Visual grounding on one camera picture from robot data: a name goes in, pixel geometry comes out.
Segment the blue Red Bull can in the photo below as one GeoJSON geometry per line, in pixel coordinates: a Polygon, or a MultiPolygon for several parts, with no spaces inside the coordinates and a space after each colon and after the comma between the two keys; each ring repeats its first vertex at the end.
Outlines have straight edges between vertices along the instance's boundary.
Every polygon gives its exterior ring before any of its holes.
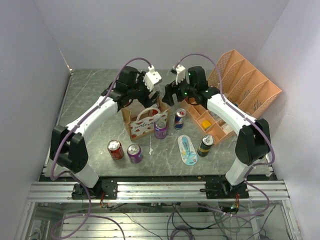
{"type": "Polygon", "coordinates": [[[179,108],[175,111],[175,116],[174,116],[174,128],[177,130],[180,130],[184,126],[184,120],[187,115],[187,112],[183,108],[179,108]]]}

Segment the watermelon canvas bag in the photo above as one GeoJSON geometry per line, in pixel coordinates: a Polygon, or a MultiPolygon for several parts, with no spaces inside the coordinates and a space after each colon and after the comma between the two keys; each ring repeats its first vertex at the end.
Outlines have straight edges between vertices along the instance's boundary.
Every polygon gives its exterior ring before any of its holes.
{"type": "Polygon", "coordinates": [[[164,120],[169,123],[170,107],[157,100],[151,107],[145,108],[137,100],[121,109],[125,128],[131,141],[140,139],[154,132],[156,121],[164,120]]]}

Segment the red cola can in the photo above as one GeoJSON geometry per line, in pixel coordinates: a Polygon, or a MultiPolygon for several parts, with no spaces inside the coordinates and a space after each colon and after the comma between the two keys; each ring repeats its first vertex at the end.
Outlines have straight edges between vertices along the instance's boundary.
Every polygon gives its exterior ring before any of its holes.
{"type": "Polygon", "coordinates": [[[107,150],[113,160],[120,160],[125,155],[122,144],[118,140],[111,140],[107,145],[107,150]]]}

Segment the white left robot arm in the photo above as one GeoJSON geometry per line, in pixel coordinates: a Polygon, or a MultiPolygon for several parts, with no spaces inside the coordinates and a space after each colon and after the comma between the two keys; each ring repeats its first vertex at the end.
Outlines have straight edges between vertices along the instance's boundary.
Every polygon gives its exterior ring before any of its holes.
{"type": "Polygon", "coordinates": [[[84,192],[89,198],[98,198],[102,186],[98,183],[99,175],[88,163],[86,142],[102,123],[128,106],[130,101],[138,100],[145,108],[153,105],[159,93],[153,96],[150,93],[161,81],[162,77],[152,65],[147,72],[139,72],[131,66],[123,67],[115,81],[86,112],[66,126],[56,125],[53,128],[49,150],[52,165],[66,168],[85,185],[84,192]]]}

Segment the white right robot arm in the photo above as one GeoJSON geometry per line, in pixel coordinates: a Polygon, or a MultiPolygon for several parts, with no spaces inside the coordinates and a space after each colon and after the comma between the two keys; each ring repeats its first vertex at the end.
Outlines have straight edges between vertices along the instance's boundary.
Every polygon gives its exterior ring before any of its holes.
{"type": "Polygon", "coordinates": [[[251,167],[270,152],[269,124],[265,119],[257,120],[245,114],[218,88],[210,87],[201,66],[185,69],[178,65],[171,72],[175,80],[165,86],[164,103],[173,106],[173,95],[176,95],[179,102],[193,98],[197,105],[220,117],[237,135],[236,159],[225,174],[227,182],[220,186],[221,194],[231,198],[238,192],[237,185],[244,181],[251,167]]]}

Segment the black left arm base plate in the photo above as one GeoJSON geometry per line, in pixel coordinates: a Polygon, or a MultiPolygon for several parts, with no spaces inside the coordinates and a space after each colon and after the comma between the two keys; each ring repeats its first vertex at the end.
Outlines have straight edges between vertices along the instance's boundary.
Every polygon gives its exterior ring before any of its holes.
{"type": "MultiPolygon", "coordinates": [[[[93,188],[87,187],[91,199],[115,200],[118,195],[118,184],[113,179],[101,178],[93,188]]],[[[71,193],[73,200],[88,200],[85,187],[75,184],[71,193]]]]}

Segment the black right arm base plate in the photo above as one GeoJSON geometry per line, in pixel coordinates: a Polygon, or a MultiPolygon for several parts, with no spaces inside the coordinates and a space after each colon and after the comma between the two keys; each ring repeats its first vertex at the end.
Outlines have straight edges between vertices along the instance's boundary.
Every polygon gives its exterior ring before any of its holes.
{"type": "Polygon", "coordinates": [[[240,199],[249,198],[247,185],[242,182],[232,186],[226,180],[206,182],[205,187],[199,190],[206,194],[207,199],[240,199]]]}

